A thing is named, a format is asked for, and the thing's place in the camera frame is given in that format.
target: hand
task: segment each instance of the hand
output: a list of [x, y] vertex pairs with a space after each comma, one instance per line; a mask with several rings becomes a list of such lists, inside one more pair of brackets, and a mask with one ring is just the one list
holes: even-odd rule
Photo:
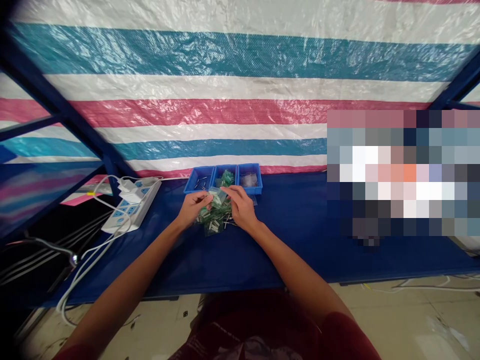
[[231, 185], [220, 189], [231, 199], [231, 215], [235, 223], [251, 235], [260, 224], [255, 215], [252, 199], [241, 186]]
[[200, 209], [209, 205], [213, 196], [206, 191], [193, 192], [185, 196], [175, 221], [183, 229], [188, 228], [199, 215]]

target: tiled floor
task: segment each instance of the tiled floor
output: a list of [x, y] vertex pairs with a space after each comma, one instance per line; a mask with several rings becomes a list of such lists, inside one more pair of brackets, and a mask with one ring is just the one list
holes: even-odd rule
[[[435, 285], [444, 277], [429, 277], [413, 285]], [[405, 289], [388, 291], [400, 281], [361, 285], [332, 284], [384, 360], [480, 360], [480, 296], [473, 292]], [[448, 286], [479, 287], [480, 281], [453, 278]], [[178, 301], [142, 302], [131, 318], [135, 326], [122, 328], [102, 360], [163, 360], [183, 344], [197, 313], [200, 295]], [[68, 314], [80, 319], [88, 305]], [[72, 328], [53, 310], [25, 341], [28, 359], [51, 359]]]

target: white power strip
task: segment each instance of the white power strip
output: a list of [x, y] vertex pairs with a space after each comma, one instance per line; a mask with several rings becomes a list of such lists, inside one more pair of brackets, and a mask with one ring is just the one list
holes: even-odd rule
[[[120, 205], [116, 207], [117, 211], [114, 211], [110, 215], [110, 217], [105, 222], [105, 224], [103, 224], [101, 229], [104, 232], [109, 234], [113, 234], [115, 231], [117, 231], [117, 229], [123, 223], [125, 223], [128, 219], [127, 216], [122, 212], [124, 211], [128, 215], [130, 215], [130, 219], [131, 219], [131, 226], [130, 226], [130, 229], [128, 229], [128, 232], [137, 230], [142, 224], [142, 221], [144, 220], [145, 215], [149, 211], [150, 205], [152, 204], [152, 201], [154, 200], [155, 195], [157, 195], [157, 192], [159, 191], [161, 184], [162, 184], [162, 181], [159, 180], [152, 185], [142, 186], [142, 180], [135, 181], [136, 187], [140, 188], [140, 191], [144, 196], [145, 194], [148, 193], [146, 197], [144, 197], [140, 203], [138, 202], [131, 203], [123, 199]], [[128, 227], [127, 225], [124, 226], [120, 231], [122, 231], [123, 229], [126, 229], [127, 227]]]

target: striped tarpaulin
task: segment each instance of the striped tarpaulin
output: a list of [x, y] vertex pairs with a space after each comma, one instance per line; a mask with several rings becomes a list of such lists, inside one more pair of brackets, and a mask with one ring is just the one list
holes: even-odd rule
[[[480, 39], [478, 1], [23, 6], [17, 42], [141, 176], [324, 170], [328, 110], [425, 109]], [[47, 115], [3, 74], [0, 84], [0, 126]], [[61, 126], [4, 145], [17, 162], [93, 158]]]

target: person's right hand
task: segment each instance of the person's right hand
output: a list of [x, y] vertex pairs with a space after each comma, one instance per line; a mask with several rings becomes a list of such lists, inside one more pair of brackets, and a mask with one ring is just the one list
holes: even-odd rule
[[259, 220], [255, 216], [254, 202], [247, 195], [244, 188], [237, 185], [220, 188], [231, 199], [231, 215], [235, 223], [251, 233], [258, 228]]

